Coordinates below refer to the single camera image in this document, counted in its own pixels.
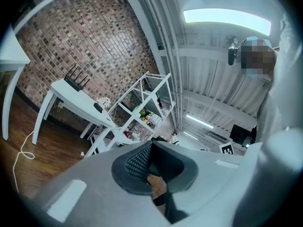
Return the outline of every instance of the ceiling light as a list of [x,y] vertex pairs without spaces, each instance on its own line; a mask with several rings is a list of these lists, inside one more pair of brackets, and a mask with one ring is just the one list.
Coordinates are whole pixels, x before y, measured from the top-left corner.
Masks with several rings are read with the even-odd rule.
[[193,9],[183,12],[185,22],[220,22],[234,24],[270,35],[271,22],[257,15],[231,9]]
[[187,135],[190,136],[190,137],[192,137],[192,138],[194,138],[194,139],[196,139],[196,140],[198,140],[197,138],[195,138],[194,136],[191,136],[190,134],[187,134]]
[[204,123],[203,121],[198,120],[198,119],[196,119],[196,118],[194,118],[194,117],[192,117],[192,116],[186,115],[186,117],[187,117],[187,118],[190,118],[190,119],[192,119],[192,120],[195,120],[196,122],[201,123],[201,124],[203,124],[203,125],[205,125],[205,126],[211,128],[211,129],[214,128],[212,125],[207,124],[207,123]]

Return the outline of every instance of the table leg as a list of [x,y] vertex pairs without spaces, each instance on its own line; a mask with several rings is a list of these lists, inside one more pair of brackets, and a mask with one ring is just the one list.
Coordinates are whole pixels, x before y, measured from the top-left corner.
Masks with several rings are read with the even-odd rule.
[[94,129],[92,130],[92,132],[89,134],[89,136],[88,136],[88,138],[87,138],[88,140],[90,140],[90,138],[93,137],[93,135],[94,135],[94,133],[97,131],[98,127],[99,127],[98,125],[95,126],[95,128],[94,128]]
[[115,136],[110,143],[108,144],[108,146],[106,146],[104,151],[108,151],[109,149],[111,149],[111,147],[117,142],[117,137]]
[[80,135],[80,138],[83,139],[83,137],[85,136],[85,134],[87,133],[87,131],[89,131],[90,127],[93,125],[92,122],[89,122],[88,125],[85,127],[84,131],[82,132],[82,134]]
[[47,108],[46,112],[45,112],[45,115],[44,115],[44,118],[43,118],[44,120],[47,119],[47,117],[49,115],[49,112],[52,109],[53,104],[55,103],[56,99],[57,99],[57,96],[54,95],[53,98],[52,98],[52,100],[51,100],[51,102],[48,105],[48,108]]
[[89,148],[88,152],[85,154],[84,158],[91,156],[95,149],[98,147],[98,145],[102,142],[102,140],[106,137],[106,135],[111,131],[111,128],[107,128],[103,130],[103,132],[99,135],[99,137],[96,139],[96,141],[92,144],[92,146]]
[[37,143],[38,133],[39,133],[39,130],[40,130],[41,122],[43,120],[43,116],[44,116],[44,114],[47,110],[47,107],[48,107],[49,103],[51,102],[52,98],[53,98],[53,92],[51,90],[49,90],[48,93],[46,94],[44,100],[43,100],[42,106],[39,110],[38,117],[36,119],[33,141],[32,141],[32,143],[34,145]]
[[9,80],[9,85],[5,92],[3,111],[2,111],[2,136],[5,140],[9,138],[9,110],[11,99],[13,98],[14,90],[17,81],[23,71],[24,66],[21,66],[18,70],[13,71]]

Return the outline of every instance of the brick wall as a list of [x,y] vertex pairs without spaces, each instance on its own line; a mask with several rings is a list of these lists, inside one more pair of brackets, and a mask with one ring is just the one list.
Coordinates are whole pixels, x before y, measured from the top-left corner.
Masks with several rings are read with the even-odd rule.
[[[107,96],[114,103],[146,71],[158,73],[133,9],[127,0],[55,0],[17,34],[31,63],[17,86],[37,106],[51,83],[78,66],[78,80],[90,79],[83,91],[94,99]],[[125,99],[134,104],[134,97]],[[83,130],[87,122],[66,109],[51,115]],[[116,113],[115,119],[123,115]]]

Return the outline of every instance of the mesh grate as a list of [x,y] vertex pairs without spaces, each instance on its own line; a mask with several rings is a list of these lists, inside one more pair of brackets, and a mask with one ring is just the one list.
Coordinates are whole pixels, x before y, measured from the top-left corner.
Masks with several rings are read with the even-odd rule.
[[138,152],[126,162],[126,171],[134,178],[146,182],[150,164],[151,146]]

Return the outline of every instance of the white pipe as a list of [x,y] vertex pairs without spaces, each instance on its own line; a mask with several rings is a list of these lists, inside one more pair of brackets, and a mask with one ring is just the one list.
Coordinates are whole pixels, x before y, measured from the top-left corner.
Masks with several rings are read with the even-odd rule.
[[[179,47],[178,47],[177,38],[176,38],[176,32],[175,32],[174,26],[172,24],[172,19],[171,19],[169,9],[167,7],[167,4],[166,4],[165,0],[160,0],[160,2],[161,2],[162,6],[164,8],[164,13],[165,13],[166,19],[169,23],[169,29],[170,29],[171,37],[172,37],[174,47],[175,47],[175,50],[176,50],[177,66],[178,66],[178,72],[179,72],[179,86],[180,86],[180,94],[181,94],[181,96],[180,96],[180,111],[181,111],[181,114],[183,114],[182,72],[181,72],[181,61],[180,61],[180,55],[179,55]],[[180,129],[182,129],[182,117],[181,117]]]
[[[163,45],[164,45],[164,48],[165,48],[165,53],[166,53],[166,55],[167,55],[167,52],[169,54],[169,56],[167,55],[167,61],[168,61],[168,65],[169,65],[169,72],[170,73],[172,72],[171,73],[173,75],[172,86],[173,86],[174,91],[176,91],[175,84],[177,82],[177,78],[176,78],[176,73],[175,73],[174,67],[172,66],[172,63],[174,61],[173,60],[174,57],[173,57],[172,49],[171,49],[171,46],[170,46],[170,43],[169,43],[169,37],[168,37],[166,31],[164,30],[165,25],[164,25],[161,13],[159,11],[159,8],[158,8],[157,3],[156,3],[155,0],[150,0],[150,1],[146,0],[146,2],[148,3],[149,7],[151,8],[150,9],[151,14],[154,17],[154,21],[156,22],[157,27],[159,28],[160,39],[161,39],[161,41],[163,41]],[[178,101],[178,95],[174,95],[174,96],[175,96],[175,100],[177,102]],[[177,107],[176,107],[176,112],[177,112],[177,116],[178,116],[178,118],[177,118],[178,127],[181,129],[181,115],[180,115],[180,111],[177,110]]]
[[[174,4],[177,8],[178,11],[180,11],[180,7],[178,5],[178,2],[177,0],[174,0]],[[184,39],[184,44],[187,44],[187,39],[186,39],[186,32],[185,32],[185,27],[184,27],[184,23],[183,23],[183,14],[181,15],[180,13],[180,20],[181,20],[181,27],[182,27],[182,30],[183,30],[183,39]]]
[[26,24],[32,16],[34,16],[37,12],[39,12],[42,8],[44,8],[47,4],[51,3],[54,0],[44,0],[40,2],[37,6],[35,6],[30,12],[17,24],[14,29],[14,33],[17,34],[19,30]]

